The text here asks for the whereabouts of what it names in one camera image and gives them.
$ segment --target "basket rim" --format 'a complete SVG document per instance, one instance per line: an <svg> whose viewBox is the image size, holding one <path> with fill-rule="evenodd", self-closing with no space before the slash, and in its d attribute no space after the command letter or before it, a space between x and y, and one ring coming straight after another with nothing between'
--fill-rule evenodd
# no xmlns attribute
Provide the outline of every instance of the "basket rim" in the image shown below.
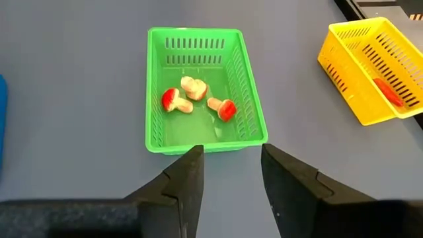
<svg viewBox="0 0 423 238"><path fill-rule="evenodd" d="M155 26L148 30L147 33L147 69L146 69L146 90L145 90L145 146L148 151L152 153L178 153L179 151L188 151L194 145L175 145L175 146L163 146L157 147L151 144L151 58L152 56L152 41L153 41L153 33L156 31L162 30L205 30L205 31L226 31L226 32L234 32L237 33L239 37L239 42L241 43L241 51L244 55L244 62L247 67L247 75L249 77L249 84L252 91L253 103L254 107L257 111L258 122L260 131L262 132L263 137L260 139L254 140L247 140L247 141L228 141L228 142L217 142L217 143L205 143L204 149L207 151L213 150L224 150L231 151L233 148L236 147L248 147L248 146L256 146L266 143L268 141L269 135L268 130L266 127L266 121L264 119L263 109L260 103L260 97L258 95L258 91L256 88L256 83L254 79L254 75L251 69L251 63L249 59L249 54L247 51L247 45L245 44L245 39L243 33L239 29L235 28L188 28L188 27L162 27L162 26Z"/></svg>

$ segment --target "white mushroom stem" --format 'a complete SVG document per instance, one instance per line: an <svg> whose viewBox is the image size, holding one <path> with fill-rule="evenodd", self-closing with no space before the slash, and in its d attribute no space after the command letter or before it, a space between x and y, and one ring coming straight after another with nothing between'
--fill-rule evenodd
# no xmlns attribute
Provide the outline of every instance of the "white mushroom stem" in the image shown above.
<svg viewBox="0 0 423 238"><path fill-rule="evenodd" d="M185 113L191 113L194 109L194 105L189 100L178 97L174 100L174 105L178 110Z"/></svg>
<svg viewBox="0 0 423 238"><path fill-rule="evenodd" d="M207 106L215 111L219 110L219 107L221 104L222 104L222 101L220 101L219 99L209 98L207 100Z"/></svg>

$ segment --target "green basket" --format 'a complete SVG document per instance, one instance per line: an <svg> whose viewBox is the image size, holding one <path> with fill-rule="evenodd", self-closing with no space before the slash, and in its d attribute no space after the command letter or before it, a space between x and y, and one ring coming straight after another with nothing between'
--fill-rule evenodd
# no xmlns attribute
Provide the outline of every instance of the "green basket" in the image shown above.
<svg viewBox="0 0 423 238"><path fill-rule="evenodd" d="M180 89L182 76L209 85L206 98L195 102L194 111L165 112L162 94ZM236 115L222 122L207 107L207 98L231 99ZM152 28L147 43L145 146L154 153L186 153L194 145L206 152L231 151L261 145L268 140L243 34L232 29Z"/></svg>

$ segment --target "blue object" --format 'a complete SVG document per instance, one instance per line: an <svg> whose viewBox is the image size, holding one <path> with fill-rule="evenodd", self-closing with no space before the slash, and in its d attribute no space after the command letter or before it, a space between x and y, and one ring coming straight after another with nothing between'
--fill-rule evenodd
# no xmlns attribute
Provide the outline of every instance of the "blue object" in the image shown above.
<svg viewBox="0 0 423 238"><path fill-rule="evenodd" d="M0 75L0 169L3 164L3 138L5 137L6 105L7 105L6 80L3 78L2 75Z"/></svg>

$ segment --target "red mushroom cap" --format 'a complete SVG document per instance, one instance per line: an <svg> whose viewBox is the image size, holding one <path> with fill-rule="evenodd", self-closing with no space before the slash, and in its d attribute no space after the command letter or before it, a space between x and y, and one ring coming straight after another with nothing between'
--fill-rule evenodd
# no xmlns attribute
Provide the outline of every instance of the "red mushroom cap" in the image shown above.
<svg viewBox="0 0 423 238"><path fill-rule="evenodd" d="M161 97L161 104L163 108L170 112L175 108L175 104L173 103L175 99L179 96L179 90L175 88L167 89L163 96Z"/></svg>
<svg viewBox="0 0 423 238"><path fill-rule="evenodd" d="M228 122L237 113L237 107L231 100L224 100L217 110L217 114L224 122Z"/></svg>

